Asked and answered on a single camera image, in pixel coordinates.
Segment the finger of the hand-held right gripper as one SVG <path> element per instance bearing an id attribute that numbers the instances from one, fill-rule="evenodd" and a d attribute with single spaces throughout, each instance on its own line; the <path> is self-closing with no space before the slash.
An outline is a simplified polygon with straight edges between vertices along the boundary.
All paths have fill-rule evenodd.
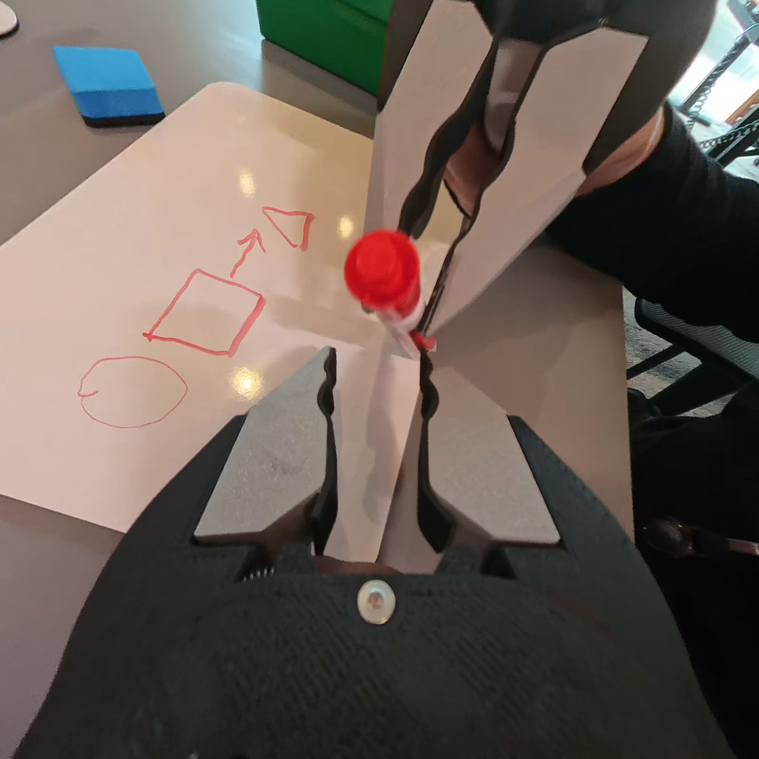
<path id="1" fill-rule="evenodd" d="M 647 42 L 603 27 L 544 53 L 516 111 L 506 164 L 451 249 L 424 334 L 474 301 L 574 197 L 586 178 L 583 162 Z"/>
<path id="2" fill-rule="evenodd" d="M 493 37 L 474 2 L 393 2 L 370 166 L 364 232 L 418 237 L 440 183 L 440 131 L 464 105 Z"/>

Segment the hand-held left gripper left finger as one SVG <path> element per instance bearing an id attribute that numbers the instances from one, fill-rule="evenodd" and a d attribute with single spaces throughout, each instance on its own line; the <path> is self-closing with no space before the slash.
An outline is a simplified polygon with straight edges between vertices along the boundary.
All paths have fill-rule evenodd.
<path id="1" fill-rule="evenodd" d="M 337 355 L 325 347 L 248 411 L 195 539 L 259 544 L 275 555 L 301 542 L 323 554 L 338 513 L 332 415 Z"/>

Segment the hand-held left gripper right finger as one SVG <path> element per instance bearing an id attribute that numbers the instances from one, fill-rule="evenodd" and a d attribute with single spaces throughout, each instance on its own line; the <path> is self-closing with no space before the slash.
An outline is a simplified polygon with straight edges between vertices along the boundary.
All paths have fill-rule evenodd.
<path id="1" fill-rule="evenodd" d="M 427 353 L 420 390 L 417 522 L 430 547 L 558 545 L 507 413 L 455 370 L 434 369 Z"/>

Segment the red whiteboard marker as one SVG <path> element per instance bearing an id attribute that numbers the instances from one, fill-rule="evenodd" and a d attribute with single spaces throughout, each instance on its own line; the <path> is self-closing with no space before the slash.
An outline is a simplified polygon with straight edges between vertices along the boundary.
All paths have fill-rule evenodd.
<path id="1" fill-rule="evenodd" d="M 425 337 L 417 328 L 425 306 L 423 297 L 420 297 L 414 308 L 408 313 L 401 313 L 397 310 L 378 310 L 376 312 L 377 317 L 390 334 L 413 359 L 420 358 L 423 351 L 436 350 L 436 338 L 434 336 Z"/>

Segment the red marker cap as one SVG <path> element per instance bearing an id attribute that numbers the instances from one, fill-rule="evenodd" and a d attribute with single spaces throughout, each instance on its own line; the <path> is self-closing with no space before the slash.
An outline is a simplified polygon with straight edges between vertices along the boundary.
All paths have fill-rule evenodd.
<path id="1" fill-rule="evenodd" d="M 421 261 L 413 241 L 398 230 L 363 236 L 349 251 L 346 286 L 364 308 L 400 319 L 421 301 Z"/>

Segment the white whiteboard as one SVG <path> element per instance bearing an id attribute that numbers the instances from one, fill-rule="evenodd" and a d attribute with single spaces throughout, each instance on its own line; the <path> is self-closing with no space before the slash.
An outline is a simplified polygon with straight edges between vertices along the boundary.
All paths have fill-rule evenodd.
<path id="1" fill-rule="evenodd" d="M 205 87 L 2 245 L 2 495 L 125 532 L 226 423 L 332 346 L 340 506 L 376 559 L 419 368 L 347 292 L 370 138 Z"/>

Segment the blue whiteboard eraser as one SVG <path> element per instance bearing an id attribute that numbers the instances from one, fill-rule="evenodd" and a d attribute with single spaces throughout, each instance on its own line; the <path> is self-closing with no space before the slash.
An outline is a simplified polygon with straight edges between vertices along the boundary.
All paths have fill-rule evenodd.
<path id="1" fill-rule="evenodd" d="M 137 52 L 70 45 L 56 45 L 52 52 L 86 126 L 153 126 L 166 118 L 153 79 Z"/>

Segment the person's right forearm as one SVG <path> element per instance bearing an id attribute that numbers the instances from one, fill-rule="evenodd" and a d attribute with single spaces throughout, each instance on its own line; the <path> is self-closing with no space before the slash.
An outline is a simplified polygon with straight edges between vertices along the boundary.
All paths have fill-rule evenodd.
<path id="1" fill-rule="evenodd" d="M 573 200 L 546 234 L 672 316 L 757 343 L 757 182 L 706 157 L 668 104 L 663 116 L 650 157 Z"/>

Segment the person's right hand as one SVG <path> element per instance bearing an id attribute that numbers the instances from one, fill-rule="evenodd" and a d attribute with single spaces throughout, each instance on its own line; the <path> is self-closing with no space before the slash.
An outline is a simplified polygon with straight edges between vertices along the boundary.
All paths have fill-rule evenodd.
<path id="1" fill-rule="evenodd" d="M 587 177 L 575 196 L 612 185 L 640 166 L 658 146 L 665 127 L 665 108 L 660 106 L 643 127 Z M 483 126 L 475 123 L 463 145 L 450 158 L 443 175 L 463 214 L 473 215 L 476 200 L 497 175 L 498 158 L 499 154 L 489 142 Z"/>

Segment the green plastic bin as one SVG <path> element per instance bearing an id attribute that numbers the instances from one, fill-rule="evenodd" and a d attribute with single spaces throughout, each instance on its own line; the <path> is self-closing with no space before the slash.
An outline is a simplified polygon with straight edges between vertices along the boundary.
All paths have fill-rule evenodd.
<path id="1" fill-rule="evenodd" d="M 262 36 L 376 95 L 392 1 L 257 1 Z"/>

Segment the person's dark clothing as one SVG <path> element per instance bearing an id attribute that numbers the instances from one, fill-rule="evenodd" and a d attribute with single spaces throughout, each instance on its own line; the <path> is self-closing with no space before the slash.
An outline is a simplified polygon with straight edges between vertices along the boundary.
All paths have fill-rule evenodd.
<path id="1" fill-rule="evenodd" d="M 758 390 L 660 413 L 628 392 L 635 543 L 736 757 L 758 757 Z"/>

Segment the black mesh office chair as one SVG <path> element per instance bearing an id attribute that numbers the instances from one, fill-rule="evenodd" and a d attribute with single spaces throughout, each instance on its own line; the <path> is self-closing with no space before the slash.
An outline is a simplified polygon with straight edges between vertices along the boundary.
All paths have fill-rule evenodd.
<path id="1" fill-rule="evenodd" d="M 727 328 L 697 327 L 644 299 L 625 299 L 627 380 L 665 416 L 715 413 L 758 379 L 758 346 Z"/>

